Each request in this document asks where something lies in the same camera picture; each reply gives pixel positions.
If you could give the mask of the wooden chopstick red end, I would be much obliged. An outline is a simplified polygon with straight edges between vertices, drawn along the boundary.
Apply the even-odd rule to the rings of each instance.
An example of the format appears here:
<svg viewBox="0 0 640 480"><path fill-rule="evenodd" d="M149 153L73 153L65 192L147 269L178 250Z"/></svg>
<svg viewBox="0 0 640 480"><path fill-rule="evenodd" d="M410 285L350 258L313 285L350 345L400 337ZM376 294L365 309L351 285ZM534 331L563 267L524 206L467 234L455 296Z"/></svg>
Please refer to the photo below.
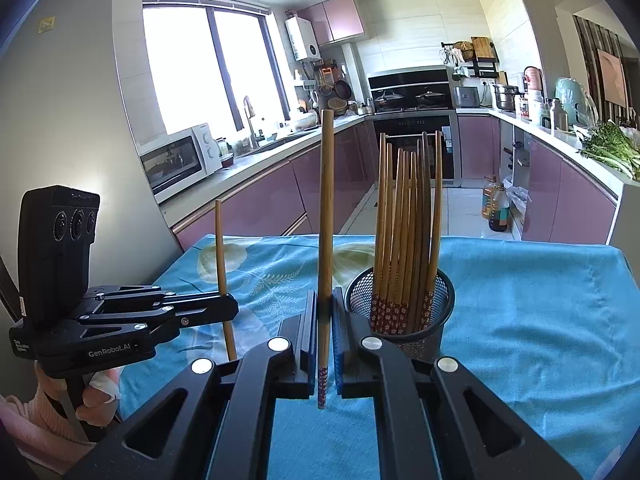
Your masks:
<svg viewBox="0 0 640 480"><path fill-rule="evenodd" d="M384 247L384 200L385 200L385 133L380 134L380 145L378 146L378 213L376 214L376 231L375 231L375 255L373 265L373 282L372 282L372 298L370 311L370 326L374 330L376 304L378 303L378 271L380 270L380 259L382 257Z"/></svg>
<svg viewBox="0 0 640 480"><path fill-rule="evenodd" d="M409 288L409 301L408 301L408 318L407 318L407 334L413 332L413 323L414 323L414 309L416 306L416 283L418 282L418 278L416 274L418 271L416 268L419 266L417 263L419 259L419 235L420 235L420 196L419 196L419 161L418 161L418 153L413 152L411 154L411 206L412 206L412 217L411 217L411 252L410 252L410 271L411 271L411 280L410 280L410 288Z"/></svg>
<svg viewBox="0 0 640 480"><path fill-rule="evenodd" d="M326 406L329 376L329 345L332 304L333 200L334 200L334 113L321 113L320 226L318 255L318 399L319 410Z"/></svg>
<svg viewBox="0 0 640 480"><path fill-rule="evenodd" d="M215 200L215 236L216 236L216 266L217 266L217 284L221 296L228 294L226 265L224 264L224 229L222 228L222 211L221 200ZM222 323L224 331L224 343L229 361L235 361L238 358L236 354L234 333L232 323L224 321Z"/></svg>
<svg viewBox="0 0 640 480"><path fill-rule="evenodd" d="M378 271L378 320L376 330L383 333L385 330L385 310L387 307L388 280L390 279L390 267L392 266L392 236L393 236L393 213L394 213L394 179L393 179L393 156L392 147L385 140L385 200L384 200L384 247L380 259L380 270Z"/></svg>
<svg viewBox="0 0 640 480"><path fill-rule="evenodd" d="M401 245L401 209L402 209L402 194L404 194L404 173L405 173L405 155L404 151L400 148L397 152L397 169L395 180L395 194L394 194L394 218L393 218L393 236L392 236L392 251L390 256L392 257L392 266L390 267L390 279L388 280L387 291L387 307L390 308L390 327L388 332L390 334L395 333L397 320L396 320L396 284L398 273L398 260L400 256Z"/></svg>
<svg viewBox="0 0 640 480"><path fill-rule="evenodd" d="M411 194L411 160L410 154L408 152L404 153L404 162L405 162L405 174L404 174L404 187L402 188L402 198L404 201L402 202L402 217L401 217L401 252L400 252L400 266L399 266L399 278L401 281L400 284L400 318L399 318L399 328L398 333L403 334L406 330L406 318L407 318L407 302L408 302L408 292L407 287L409 283L409 279L406 278L407 275L407 260L408 260L408 246L409 246L409 234L410 234L410 194Z"/></svg>

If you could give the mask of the dark wooden chopstick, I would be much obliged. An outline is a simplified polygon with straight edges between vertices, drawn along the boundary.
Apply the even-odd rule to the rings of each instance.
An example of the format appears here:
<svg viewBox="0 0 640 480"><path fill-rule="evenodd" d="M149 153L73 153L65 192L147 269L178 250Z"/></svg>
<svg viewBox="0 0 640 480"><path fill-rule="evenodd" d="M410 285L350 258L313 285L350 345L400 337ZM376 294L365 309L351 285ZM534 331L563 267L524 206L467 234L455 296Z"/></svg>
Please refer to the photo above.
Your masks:
<svg viewBox="0 0 640 480"><path fill-rule="evenodd" d="M427 283L430 270L432 219L431 219L431 170L430 149L428 148L427 133L421 133L421 198L422 198L422 257L421 257L421 316L424 318L427 307Z"/></svg>

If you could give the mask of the kitchen window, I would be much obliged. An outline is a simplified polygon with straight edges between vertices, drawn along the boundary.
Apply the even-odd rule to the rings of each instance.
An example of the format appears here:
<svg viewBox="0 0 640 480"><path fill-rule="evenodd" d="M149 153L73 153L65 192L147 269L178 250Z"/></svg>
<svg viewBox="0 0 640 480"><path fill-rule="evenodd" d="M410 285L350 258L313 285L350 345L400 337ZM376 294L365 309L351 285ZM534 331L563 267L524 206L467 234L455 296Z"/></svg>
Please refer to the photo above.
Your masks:
<svg viewBox="0 0 640 480"><path fill-rule="evenodd" d="M160 117L176 133L207 124L235 142L250 135L243 98L250 97L259 134L290 119L273 19L212 6L145 6L146 52Z"/></svg>

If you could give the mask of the teal kitchen appliance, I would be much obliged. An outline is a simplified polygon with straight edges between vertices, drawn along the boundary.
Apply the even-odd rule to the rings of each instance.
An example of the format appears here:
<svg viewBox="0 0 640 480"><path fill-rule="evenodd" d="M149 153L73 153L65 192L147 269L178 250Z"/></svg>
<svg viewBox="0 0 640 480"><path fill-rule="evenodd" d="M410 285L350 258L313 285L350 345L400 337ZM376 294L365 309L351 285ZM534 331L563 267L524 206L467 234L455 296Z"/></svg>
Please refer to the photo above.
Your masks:
<svg viewBox="0 0 640 480"><path fill-rule="evenodd" d="M599 113L596 104L576 79L559 78L555 83L554 96L562 102L570 126L591 128L597 125Z"/></svg>

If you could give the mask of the black mesh utensil cup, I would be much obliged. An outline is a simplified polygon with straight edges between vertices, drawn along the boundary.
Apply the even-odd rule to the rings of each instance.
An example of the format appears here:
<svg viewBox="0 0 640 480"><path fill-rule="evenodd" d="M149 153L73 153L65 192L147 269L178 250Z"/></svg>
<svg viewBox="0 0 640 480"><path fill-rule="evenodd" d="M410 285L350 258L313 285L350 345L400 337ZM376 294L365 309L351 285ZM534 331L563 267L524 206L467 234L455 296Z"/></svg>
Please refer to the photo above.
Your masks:
<svg viewBox="0 0 640 480"><path fill-rule="evenodd" d="M381 300L373 297L373 269L362 271L345 292L346 308L350 312L373 318L372 333L396 344L415 360L433 364L440 355L442 333L454 310L454 285L448 276L437 270L435 289L425 298L416 322L410 321L406 304L390 304L390 314L382 312Z"/></svg>

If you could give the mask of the white microwave oven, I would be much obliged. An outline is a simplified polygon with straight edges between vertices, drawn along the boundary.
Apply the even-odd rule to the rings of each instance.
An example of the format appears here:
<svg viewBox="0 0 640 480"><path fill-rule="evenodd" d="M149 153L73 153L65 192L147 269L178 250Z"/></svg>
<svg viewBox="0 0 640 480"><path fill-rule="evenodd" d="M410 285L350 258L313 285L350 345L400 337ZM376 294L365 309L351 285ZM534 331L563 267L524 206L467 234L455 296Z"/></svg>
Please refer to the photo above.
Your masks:
<svg viewBox="0 0 640 480"><path fill-rule="evenodd" d="M158 204L221 170L221 151L207 124L144 144L139 152Z"/></svg>

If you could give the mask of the cooking oil bottle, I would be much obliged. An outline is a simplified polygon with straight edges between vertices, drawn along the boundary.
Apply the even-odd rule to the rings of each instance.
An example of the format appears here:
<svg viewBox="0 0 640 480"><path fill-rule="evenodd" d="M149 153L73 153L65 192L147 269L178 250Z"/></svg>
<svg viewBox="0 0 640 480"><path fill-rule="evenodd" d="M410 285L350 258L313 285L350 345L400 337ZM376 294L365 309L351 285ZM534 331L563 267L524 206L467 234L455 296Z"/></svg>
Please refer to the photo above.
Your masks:
<svg viewBox="0 0 640 480"><path fill-rule="evenodd" d="M506 232L510 226L510 200L506 188L496 176L491 176L483 188L482 216L494 232Z"/></svg>

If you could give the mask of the pink lower cabinets right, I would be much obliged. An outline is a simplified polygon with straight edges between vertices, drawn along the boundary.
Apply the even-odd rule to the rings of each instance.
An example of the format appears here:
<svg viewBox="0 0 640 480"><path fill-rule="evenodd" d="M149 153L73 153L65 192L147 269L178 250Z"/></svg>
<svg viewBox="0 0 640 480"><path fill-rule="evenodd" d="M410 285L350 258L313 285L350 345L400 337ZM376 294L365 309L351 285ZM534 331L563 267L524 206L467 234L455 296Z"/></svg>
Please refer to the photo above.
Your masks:
<svg viewBox="0 0 640 480"><path fill-rule="evenodd" d="M608 244L623 180L579 153L566 134L498 110L457 110L462 181L495 174L527 190L523 240Z"/></svg>

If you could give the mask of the black built-in oven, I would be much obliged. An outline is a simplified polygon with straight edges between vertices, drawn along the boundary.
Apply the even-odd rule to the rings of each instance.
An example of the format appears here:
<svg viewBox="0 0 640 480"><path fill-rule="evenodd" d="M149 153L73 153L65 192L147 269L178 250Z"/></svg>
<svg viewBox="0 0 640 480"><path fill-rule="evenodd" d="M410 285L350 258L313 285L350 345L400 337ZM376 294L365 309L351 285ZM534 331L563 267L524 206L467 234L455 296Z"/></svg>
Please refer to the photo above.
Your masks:
<svg viewBox="0 0 640 480"><path fill-rule="evenodd" d="M442 147L442 177L444 185L458 186L461 183L461 150L458 131L458 120L454 112L398 112L381 113L373 116L373 127L376 137L381 134L392 146L393 162L397 152L404 150L416 152L422 134L427 135L430 147L430 168L434 177L435 133L439 131Z"/></svg>

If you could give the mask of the black range hood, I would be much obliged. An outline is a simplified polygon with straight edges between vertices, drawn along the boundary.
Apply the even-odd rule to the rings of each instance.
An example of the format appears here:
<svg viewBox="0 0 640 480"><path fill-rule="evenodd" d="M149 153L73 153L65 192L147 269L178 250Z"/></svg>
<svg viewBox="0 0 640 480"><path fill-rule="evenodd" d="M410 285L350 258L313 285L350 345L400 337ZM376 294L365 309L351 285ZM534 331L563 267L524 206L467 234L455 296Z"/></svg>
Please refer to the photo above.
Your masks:
<svg viewBox="0 0 640 480"><path fill-rule="evenodd" d="M377 113L451 110L451 70L443 65L386 70L368 77Z"/></svg>

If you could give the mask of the green leafy vegetables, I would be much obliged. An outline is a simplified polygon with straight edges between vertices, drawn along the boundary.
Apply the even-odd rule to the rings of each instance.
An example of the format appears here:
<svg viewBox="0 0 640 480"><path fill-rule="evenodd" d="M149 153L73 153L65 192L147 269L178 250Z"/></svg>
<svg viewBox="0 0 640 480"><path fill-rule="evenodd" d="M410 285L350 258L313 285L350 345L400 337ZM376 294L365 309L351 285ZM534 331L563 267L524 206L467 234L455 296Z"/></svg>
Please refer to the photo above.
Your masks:
<svg viewBox="0 0 640 480"><path fill-rule="evenodd" d="M604 122L590 129L582 139L580 154L631 180L639 180L639 150L615 122Z"/></svg>

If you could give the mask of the steel thermos bottle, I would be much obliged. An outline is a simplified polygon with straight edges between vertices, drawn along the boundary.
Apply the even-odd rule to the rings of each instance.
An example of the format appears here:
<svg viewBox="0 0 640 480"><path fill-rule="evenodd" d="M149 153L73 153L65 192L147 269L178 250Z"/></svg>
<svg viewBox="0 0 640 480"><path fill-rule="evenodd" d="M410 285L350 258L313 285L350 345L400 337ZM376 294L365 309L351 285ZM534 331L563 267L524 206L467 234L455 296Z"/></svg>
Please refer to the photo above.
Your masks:
<svg viewBox="0 0 640 480"><path fill-rule="evenodd" d="M551 129L553 131L567 132L568 115L560 99L554 98L550 101L549 113Z"/></svg>

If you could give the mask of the pink upper cabinet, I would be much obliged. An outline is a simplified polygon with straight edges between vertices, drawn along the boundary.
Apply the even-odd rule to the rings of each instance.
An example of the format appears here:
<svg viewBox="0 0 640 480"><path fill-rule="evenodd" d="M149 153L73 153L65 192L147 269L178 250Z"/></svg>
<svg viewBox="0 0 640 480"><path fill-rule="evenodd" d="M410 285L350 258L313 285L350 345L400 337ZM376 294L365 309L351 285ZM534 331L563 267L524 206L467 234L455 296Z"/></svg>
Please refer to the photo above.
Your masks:
<svg viewBox="0 0 640 480"><path fill-rule="evenodd" d="M326 0L299 10L307 20L320 47L352 41L366 33L356 0Z"/></svg>

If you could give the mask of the steel cooking pot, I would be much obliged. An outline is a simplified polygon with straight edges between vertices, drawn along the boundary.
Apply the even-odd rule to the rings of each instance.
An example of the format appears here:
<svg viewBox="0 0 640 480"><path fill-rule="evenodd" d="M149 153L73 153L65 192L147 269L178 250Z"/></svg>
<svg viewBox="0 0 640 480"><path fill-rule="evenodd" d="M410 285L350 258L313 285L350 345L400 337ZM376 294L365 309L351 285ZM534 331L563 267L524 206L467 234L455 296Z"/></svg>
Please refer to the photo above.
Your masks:
<svg viewBox="0 0 640 480"><path fill-rule="evenodd" d="M510 84L493 84L492 99L497 110L514 113L516 110L516 97L521 94L518 86Z"/></svg>

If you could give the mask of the pink wall picture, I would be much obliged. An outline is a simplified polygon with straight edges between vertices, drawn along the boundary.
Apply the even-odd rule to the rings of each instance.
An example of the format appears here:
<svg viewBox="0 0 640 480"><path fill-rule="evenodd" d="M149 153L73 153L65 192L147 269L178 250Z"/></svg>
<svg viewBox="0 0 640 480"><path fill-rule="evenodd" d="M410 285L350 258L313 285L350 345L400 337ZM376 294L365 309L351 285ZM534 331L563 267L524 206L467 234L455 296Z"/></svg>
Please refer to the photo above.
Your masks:
<svg viewBox="0 0 640 480"><path fill-rule="evenodd" d="M623 63L615 55L598 51L604 98L617 106L627 107L626 79Z"/></svg>

